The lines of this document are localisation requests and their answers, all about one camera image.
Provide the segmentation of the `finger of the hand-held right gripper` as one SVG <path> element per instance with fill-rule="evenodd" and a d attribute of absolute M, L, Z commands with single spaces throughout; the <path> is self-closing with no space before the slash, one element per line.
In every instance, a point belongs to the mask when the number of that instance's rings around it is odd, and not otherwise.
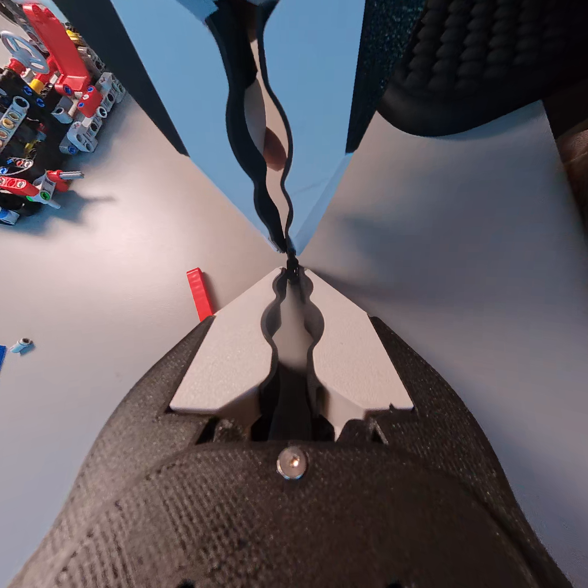
<path fill-rule="evenodd" d="M 352 158 L 347 141 L 364 1 L 259 1 L 269 89 L 290 130 L 289 237 L 301 254 Z"/>
<path fill-rule="evenodd" d="M 113 1 L 187 156 L 285 253 L 266 185 L 265 107 L 245 27 L 229 1 Z"/>

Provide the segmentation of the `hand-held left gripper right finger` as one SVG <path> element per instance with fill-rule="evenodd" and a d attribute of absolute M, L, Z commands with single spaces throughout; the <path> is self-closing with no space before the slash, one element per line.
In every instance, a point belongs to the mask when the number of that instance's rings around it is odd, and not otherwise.
<path fill-rule="evenodd" d="M 313 342 L 307 354 L 308 390 L 315 414 L 338 438 L 351 420 L 390 408 L 414 408 L 408 390 L 362 308 L 309 269 L 300 271 L 305 328 Z"/>

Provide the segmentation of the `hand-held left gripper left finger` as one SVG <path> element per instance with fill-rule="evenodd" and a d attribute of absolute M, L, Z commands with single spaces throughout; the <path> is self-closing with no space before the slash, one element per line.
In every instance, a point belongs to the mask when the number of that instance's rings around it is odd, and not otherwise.
<path fill-rule="evenodd" d="M 276 371 L 274 335 L 282 324 L 283 268 L 219 310 L 169 405 L 175 413 L 234 420 L 250 428 L 261 390 Z"/>

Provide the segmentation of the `long red lego beam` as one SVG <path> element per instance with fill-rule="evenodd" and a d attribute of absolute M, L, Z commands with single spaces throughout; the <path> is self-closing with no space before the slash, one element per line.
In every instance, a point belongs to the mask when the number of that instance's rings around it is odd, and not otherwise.
<path fill-rule="evenodd" d="M 187 272 L 187 283 L 194 300 L 199 321 L 214 315 L 212 298 L 206 286 L 204 274 L 200 268 L 194 268 Z"/>

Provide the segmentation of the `partly built lego car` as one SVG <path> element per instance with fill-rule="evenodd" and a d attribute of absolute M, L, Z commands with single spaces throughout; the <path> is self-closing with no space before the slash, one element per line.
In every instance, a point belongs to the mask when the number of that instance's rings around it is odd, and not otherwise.
<path fill-rule="evenodd" d="M 1 224 L 14 226 L 84 179 L 63 168 L 90 154 L 126 89 L 68 22 L 39 2 L 1 1 L 1 16 L 24 36 L 1 30 Z"/>

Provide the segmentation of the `person's right hand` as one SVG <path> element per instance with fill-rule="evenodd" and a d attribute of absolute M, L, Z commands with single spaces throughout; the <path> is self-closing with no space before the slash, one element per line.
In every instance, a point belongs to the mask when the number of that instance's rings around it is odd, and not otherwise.
<path fill-rule="evenodd" d="M 245 91 L 244 111 L 246 126 L 255 147 L 271 170 L 282 171 L 286 163 L 286 151 L 278 136 L 266 125 L 265 102 L 258 80 Z"/>

